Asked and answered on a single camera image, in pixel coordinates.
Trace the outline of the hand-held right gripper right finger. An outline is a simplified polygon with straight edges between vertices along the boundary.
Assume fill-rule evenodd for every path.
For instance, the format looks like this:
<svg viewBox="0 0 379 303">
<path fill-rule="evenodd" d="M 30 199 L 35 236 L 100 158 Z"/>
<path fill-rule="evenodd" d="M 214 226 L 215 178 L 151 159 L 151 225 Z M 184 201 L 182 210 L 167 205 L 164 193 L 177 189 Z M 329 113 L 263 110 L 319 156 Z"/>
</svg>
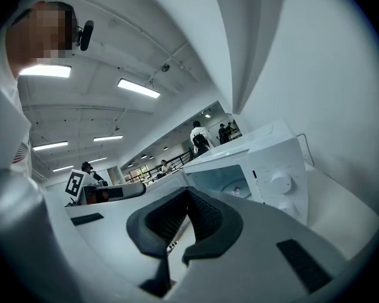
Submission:
<svg viewBox="0 0 379 303">
<path fill-rule="evenodd" d="M 348 260 L 328 240 L 269 205 L 189 188 L 195 208 L 219 219 L 185 250 L 174 302 L 329 302 L 342 290 Z"/>
</svg>

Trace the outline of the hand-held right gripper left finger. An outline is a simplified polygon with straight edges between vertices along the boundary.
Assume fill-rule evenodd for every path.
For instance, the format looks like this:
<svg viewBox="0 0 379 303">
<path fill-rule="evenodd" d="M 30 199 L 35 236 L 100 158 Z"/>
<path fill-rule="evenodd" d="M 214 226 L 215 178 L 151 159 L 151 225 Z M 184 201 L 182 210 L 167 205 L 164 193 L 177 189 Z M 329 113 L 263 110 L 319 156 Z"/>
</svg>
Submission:
<svg viewBox="0 0 379 303">
<path fill-rule="evenodd" d="M 68 207 L 66 212 L 71 218 L 94 213 L 101 214 L 102 218 L 99 220 L 77 225 L 78 233 L 101 262 L 127 280 L 129 284 L 143 288 L 146 281 L 155 280 L 160 260 L 146 256 L 138 250 L 127 233 L 126 222 L 136 210 L 178 189 L 178 187 L 167 187 L 135 198 Z"/>
</svg>

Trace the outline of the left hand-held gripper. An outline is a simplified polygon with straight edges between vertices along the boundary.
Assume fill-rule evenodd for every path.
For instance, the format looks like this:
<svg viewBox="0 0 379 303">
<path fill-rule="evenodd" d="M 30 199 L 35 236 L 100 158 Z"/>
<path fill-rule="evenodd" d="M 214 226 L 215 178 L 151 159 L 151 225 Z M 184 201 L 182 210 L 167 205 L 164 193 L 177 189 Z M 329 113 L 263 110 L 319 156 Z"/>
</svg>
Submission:
<svg viewBox="0 0 379 303">
<path fill-rule="evenodd" d="M 96 189 L 100 194 L 105 190 L 109 199 L 129 198 L 145 194 L 146 185 L 140 182 L 111 185 L 98 181 L 92 174 L 72 169 L 64 187 L 64 206 L 95 204 Z"/>
</svg>

